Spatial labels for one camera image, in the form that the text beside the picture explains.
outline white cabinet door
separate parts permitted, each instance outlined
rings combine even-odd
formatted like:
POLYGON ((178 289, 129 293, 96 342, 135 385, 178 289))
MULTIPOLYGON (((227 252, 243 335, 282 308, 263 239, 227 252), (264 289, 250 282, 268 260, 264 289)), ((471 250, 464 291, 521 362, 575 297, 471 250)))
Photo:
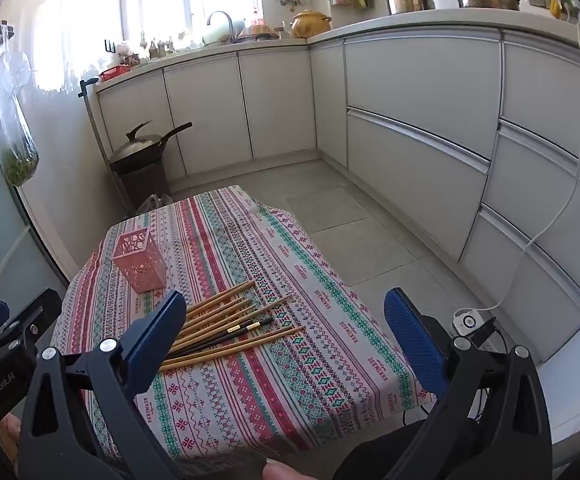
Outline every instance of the white cabinet door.
MULTIPOLYGON (((152 122, 143 126, 137 137, 149 134, 164 136, 174 127, 161 70, 105 89, 98 98, 113 150, 128 141, 127 132, 145 121, 152 122)), ((170 139, 166 144, 163 165, 168 180, 185 176, 178 139, 170 139)))
MULTIPOLYGON (((484 202, 528 237, 545 228, 574 186, 577 161, 551 142, 502 123, 484 202)), ((580 182, 537 243, 580 286, 580 182)))
POLYGON ((489 159, 500 103, 499 33, 417 28, 345 41, 347 104, 489 159))
POLYGON ((502 117, 578 155, 579 51, 518 32, 505 40, 502 117))
POLYGON ((235 55, 189 61, 165 69, 167 94, 187 174, 252 159, 239 63, 235 55))
MULTIPOLYGON (((529 238, 487 206, 481 209, 461 258, 490 295, 503 297, 529 238)), ((580 327, 580 289, 540 248, 521 260, 501 305, 545 361, 580 327)))
POLYGON ((254 158, 313 150, 314 104, 307 47, 239 54, 254 158))
POLYGON ((458 260, 479 209, 487 160, 373 114, 349 110, 347 120, 350 171, 458 260))
POLYGON ((317 147, 347 167, 343 43, 310 49, 317 147))

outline faucet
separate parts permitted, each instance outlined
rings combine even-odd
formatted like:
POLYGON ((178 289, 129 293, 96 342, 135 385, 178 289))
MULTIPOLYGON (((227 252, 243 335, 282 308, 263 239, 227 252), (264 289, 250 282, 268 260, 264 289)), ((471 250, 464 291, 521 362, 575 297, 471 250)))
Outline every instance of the faucet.
POLYGON ((208 25, 210 25, 210 20, 212 19, 212 16, 214 14, 216 14, 217 12, 220 12, 221 14, 225 14, 225 17, 228 19, 228 26, 230 27, 230 43, 236 43, 237 37, 234 34, 234 25, 232 23, 232 18, 230 18, 230 15, 227 12, 225 12, 225 10, 215 10, 214 12, 212 12, 208 16, 208 25))

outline striped tablecloth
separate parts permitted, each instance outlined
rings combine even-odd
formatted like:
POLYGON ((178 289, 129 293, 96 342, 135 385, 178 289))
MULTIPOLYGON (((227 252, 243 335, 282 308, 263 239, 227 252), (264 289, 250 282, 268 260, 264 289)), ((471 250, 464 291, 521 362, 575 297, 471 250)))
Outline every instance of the striped tablecloth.
MULTIPOLYGON (((303 332, 220 360, 159 374, 135 402, 188 475, 309 449, 431 400, 398 348, 286 211, 226 187, 113 226, 71 282, 52 344, 88 351, 149 314, 164 290, 136 294, 112 263, 119 233, 150 226, 167 264, 166 290, 188 304, 255 280, 263 306, 285 295, 271 325, 303 332)), ((103 449, 118 457, 96 401, 103 449)))

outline baseboard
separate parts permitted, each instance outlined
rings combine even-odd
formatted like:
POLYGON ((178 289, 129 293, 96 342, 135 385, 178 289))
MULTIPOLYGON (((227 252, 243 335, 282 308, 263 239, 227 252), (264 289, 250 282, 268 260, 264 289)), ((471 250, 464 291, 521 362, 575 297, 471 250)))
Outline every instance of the baseboard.
POLYGON ((277 168, 278 166, 287 166, 288 164, 296 164, 298 162, 306 162, 308 160, 316 160, 321 158, 319 150, 303 150, 301 152, 284 153, 283 155, 273 155, 257 160, 248 160, 247 162, 240 162, 225 166, 218 170, 203 171, 191 176, 184 176, 173 180, 169 183, 172 193, 182 191, 189 187, 207 184, 215 180, 222 180, 224 178, 231 178, 241 174, 252 173, 254 171, 269 170, 270 168, 277 168))
MULTIPOLYGON (((394 218, 401 222, 408 231, 414 234, 430 251, 441 260, 448 269, 452 270, 454 275, 459 278, 464 285, 473 293, 481 304, 484 306, 490 306, 497 303, 492 299, 492 297, 487 293, 487 291, 481 286, 479 282, 468 272, 463 266, 461 266, 444 248, 439 245, 439 243, 432 238, 428 233, 426 233, 419 225, 407 216, 401 209, 397 208, 392 202, 386 199, 382 194, 377 192, 373 187, 366 184, 358 176, 350 173, 344 166, 339 164, 335 159, 326 153, 321 153, 323 160, 332 166, 335 170, 339 171, 347 179, 354 182, 363 191, 368 193, 368 195, 378 202, 388 213, 390 213, 394 218)), ((489 312, 483 312, 484 318, 489 318, 489 312)), ((518 329, 514 321, 512 321, 508 314, 502 309, 497 309, 496 311, 497 322, 500 324, 503 332, 506 333, 510 340, 514 341, 515 344, 522 344, 526 346, 533 356, 539 355, 536 351, 534 345, 528 340, 528 338, 518 329)), ((492 346, 495 347, 497 351, 504 351, 504 346, 499 341, 494 341, 492 346)))

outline countertop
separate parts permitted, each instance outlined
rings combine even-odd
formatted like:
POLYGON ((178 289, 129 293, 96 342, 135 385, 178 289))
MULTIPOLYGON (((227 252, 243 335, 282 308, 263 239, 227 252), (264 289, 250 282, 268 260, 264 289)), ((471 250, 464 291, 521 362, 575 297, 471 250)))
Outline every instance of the countertop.
POLYGON ((417 27, 430 25, 472 25, 478 27, 496 27, 509 30, 519 30, 536 34, 553 40, 564 41, 573 46, 577 46, 577 27, 571 23, 562 22, 554 18, 521 12, 518 10, 504 9, 435 9, 419 10, 418 12, 408 12, 394 16, 384 16, 365 22, 353 23, 345 27, 336 28, 323 34, 318 34, 309 40, 269 40, 252 41, 249 43, 227 44, 213 48, 200 48, 190 50, 180 54, 174 54, 158 61, 150 62, 145 66, 138 67, 128 73, 116 76, 115 78, 98 83, 95 91, 100 92, 111 86, 118 85, 128 79, 161 70, 165 67, 175 65, 185 61, 201 59, 203 57, 219 56, 230 52, 252 50, 258 48, 277 48, 286 46, 313 45, 323 41, 343 39, 349 36, 365 34, 368 32, 378 32, 391 28, 417 27))

